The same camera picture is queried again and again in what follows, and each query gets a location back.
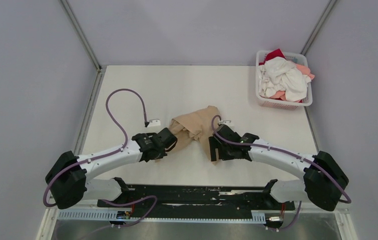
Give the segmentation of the beige t-shirt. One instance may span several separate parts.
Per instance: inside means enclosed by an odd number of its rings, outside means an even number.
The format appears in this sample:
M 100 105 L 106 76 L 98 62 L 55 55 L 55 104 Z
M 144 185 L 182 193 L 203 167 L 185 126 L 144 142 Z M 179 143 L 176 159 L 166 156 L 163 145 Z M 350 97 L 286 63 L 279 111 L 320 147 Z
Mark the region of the beige t-shirt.
M 177 143 L 170 152 L 178 152 L 188 147 L 192 142 L 198 142 L 206 157 L 211 160 L 209 138 L 213 135 L 212 128 L 218 128 L 218 120 L 213 120 L 220 111 L 209 105 L 206 108 L 174 117 L 168 129 L 177 138 Z

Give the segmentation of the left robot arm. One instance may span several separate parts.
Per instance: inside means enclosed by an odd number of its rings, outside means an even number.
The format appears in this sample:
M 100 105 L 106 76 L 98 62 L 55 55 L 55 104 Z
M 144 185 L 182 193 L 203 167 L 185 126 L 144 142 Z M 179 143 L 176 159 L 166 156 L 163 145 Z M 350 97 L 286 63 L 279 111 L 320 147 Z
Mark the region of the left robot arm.
M 83 200 L 102 200 L 124 207 L 130 199 L 125 182 L 120 177 L 97 177 L 124 165 L 162 159 L 177 141 L 177 137 L 164 128 L 158 133 L 138 133 L 122 145 L 97 153 L 74 155 L 67 151 L 45 177 L 46 193 L 51 194 L 54 203 L 44 199 L 44 204 L 63 210 Z

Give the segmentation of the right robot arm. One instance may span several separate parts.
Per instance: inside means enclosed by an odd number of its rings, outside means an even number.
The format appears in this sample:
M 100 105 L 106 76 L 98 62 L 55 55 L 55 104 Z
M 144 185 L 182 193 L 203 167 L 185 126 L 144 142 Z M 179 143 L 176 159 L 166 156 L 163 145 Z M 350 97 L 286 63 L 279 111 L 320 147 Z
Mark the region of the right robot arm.
M 211 160 L 247 160 L 263 163 L 296 177 L 270 180 L 262 195 L 263 204 L 274 209 L 285 202 L 310 202 L 332 212 L 338 203 L 351 203 L 345 189 L 347 175 L 327 152 L 299 153 L 270 144 L 251 133 L 239 135 L 220 124 L 209 137 Z

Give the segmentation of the pink t-shirt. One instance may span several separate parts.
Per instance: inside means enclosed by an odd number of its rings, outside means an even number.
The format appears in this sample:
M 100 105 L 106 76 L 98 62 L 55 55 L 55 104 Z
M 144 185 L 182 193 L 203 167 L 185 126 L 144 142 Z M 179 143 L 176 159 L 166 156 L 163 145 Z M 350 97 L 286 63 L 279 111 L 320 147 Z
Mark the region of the pink t-shirt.
M 287 102 L 300 102 L 303 98 L 307 97 L 307 86 L 315 78 L 311 70 L 303 65 L 288 62 L 288 67 L 279 67 L 279 75 L 273 80 L 273 87 L 269 88 L 266 92 L 270 99 L 280 99 Z

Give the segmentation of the white crumpled t-shirt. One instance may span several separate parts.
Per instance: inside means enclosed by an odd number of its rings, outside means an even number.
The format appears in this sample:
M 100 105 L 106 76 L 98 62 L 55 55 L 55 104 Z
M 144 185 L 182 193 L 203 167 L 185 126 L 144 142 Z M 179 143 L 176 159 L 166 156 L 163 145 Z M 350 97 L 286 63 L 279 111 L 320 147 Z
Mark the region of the white crumpled t-shirt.
M 315 78 L 311 70 L 283 57 L 275 57 L 257 67 L 261 97 L 300 102 L 308 96 L 308 84 Z

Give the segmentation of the red t-shirt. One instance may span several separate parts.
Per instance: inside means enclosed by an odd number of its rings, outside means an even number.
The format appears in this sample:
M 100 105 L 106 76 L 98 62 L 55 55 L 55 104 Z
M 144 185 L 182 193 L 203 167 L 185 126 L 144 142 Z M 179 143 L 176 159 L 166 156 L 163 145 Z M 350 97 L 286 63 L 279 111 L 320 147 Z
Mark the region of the red t-shirt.
M 285 55 L 283 54 L 283 52 L 281 51 L 281 49 L 276 49 L 276 50 L 273 50 L 271 52 L 269 52 L 264 60 L 262 62 L 260 62 L 258 65 L 261 66 L 261 65 L 264 65 L 267 61 L 269 60 L 272 60 L 274 58 L 283 58 L 285 59 Z

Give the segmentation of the white plastic laundry basket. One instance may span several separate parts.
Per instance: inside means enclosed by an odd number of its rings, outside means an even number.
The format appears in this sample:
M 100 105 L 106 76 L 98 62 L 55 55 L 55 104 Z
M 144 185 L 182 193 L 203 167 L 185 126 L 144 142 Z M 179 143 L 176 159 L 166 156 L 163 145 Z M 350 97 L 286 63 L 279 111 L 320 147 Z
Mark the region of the white plastic laundry basket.
M 304 55 L 280 49 L 256 53 L 255 93 L 263 107 L 294 110 L 310 106 L 314 78 Z

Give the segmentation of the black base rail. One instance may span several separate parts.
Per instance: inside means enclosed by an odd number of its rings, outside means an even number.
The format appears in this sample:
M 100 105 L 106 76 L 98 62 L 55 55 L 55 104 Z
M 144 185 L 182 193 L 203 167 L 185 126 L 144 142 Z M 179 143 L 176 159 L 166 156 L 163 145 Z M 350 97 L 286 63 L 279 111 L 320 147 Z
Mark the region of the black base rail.
M 276 212 L 283 204 L 277 202 L 263 187 L 190 186 L 131 184 L 115 204 L 125 204 L 147 196 L 134 205 L 133 217 L 150 210 L 150 218 L 166 219 L 248 219 L 252 211 Z

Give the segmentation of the left aluminium frame post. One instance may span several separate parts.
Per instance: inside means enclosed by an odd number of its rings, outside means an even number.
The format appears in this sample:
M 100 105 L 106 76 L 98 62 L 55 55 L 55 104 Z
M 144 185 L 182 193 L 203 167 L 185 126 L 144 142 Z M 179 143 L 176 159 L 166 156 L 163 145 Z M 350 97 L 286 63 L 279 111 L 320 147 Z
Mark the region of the left aluminium frame post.
M 74 11 L 72 9 L 72 6 L 70 5 L 68 0 L 58 0 L 58 2 L 61 4 L 62 8 L 64 9 L 65 15 L 69 19 L 79 41 L 81 42 L 87 56 L 89 57 L 91 63 L 95 67 L 97 72 L 100 72 L 102 67 L 101 64 L 98 61 L 98 58 L 96 57 L 96 54 L 91 47 L 87 37 L 85 36 L 85 33 L 76 17 L 74 14 Z

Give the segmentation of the aluminium frame post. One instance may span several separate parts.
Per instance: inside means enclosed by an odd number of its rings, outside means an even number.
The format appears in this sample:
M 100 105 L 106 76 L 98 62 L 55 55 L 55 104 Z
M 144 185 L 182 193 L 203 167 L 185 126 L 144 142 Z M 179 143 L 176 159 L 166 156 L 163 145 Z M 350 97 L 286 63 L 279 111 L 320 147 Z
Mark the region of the aluminium frame post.
M 101 64 L 98 61 L 98 58 L 96 57 L 96 54 L 91 47 L 87 37 L 85 36 L 85 33 L 76 17 L 74 14 L 74 11 L 72 9 L 72 6 L 70 5 L 68 0 L 58 0 L 58 2 L 61 4 L 62 8 L 64 9 L 65 15 L 69 19 L 79 41 L 81 42 L 87 56 L 89 57 L 91 63 L 95 67 L 97 72 L 100 72 L 102 67 Z
M 327 5 L 325 6 L 323 12 L 321 13 L 319 19 L 317 20 L 315 26 L 313 27 L 312 32 L 310 33 L 306 43 L 304 44 L 300 54 L 306 55 L 310 48 L 312 47 L 313 43 L 315 42 L 316 38 L 320 34 L 321 30 L 323 29 L 326 21 L 332 14 L 334 8 L 338 4 L 339 0 L 329 0 L 327 2 Z

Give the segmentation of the right aluminium frame post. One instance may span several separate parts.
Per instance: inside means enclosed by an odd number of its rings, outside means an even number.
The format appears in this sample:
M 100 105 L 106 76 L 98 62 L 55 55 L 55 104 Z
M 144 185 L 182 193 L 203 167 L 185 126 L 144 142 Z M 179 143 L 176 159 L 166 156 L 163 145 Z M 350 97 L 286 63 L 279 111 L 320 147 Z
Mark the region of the right aluminium frame post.
M 339 0 L 329 0 L 327 2 L 327 5 L 325 6 L 323 12 L 321 13 L 319 19 L 317 20 L 315 26 L 313 27 L 312 32 L 310 33 L 306 43 L 304 44 L 300 54 L 306 55 L 310 48 L 312 47 L 313 43 L 315 42 L 316 38 L 320 34 L 321 30 L 323 29 L 326 21 L 332 14 L 334 8 L 338 4 Z

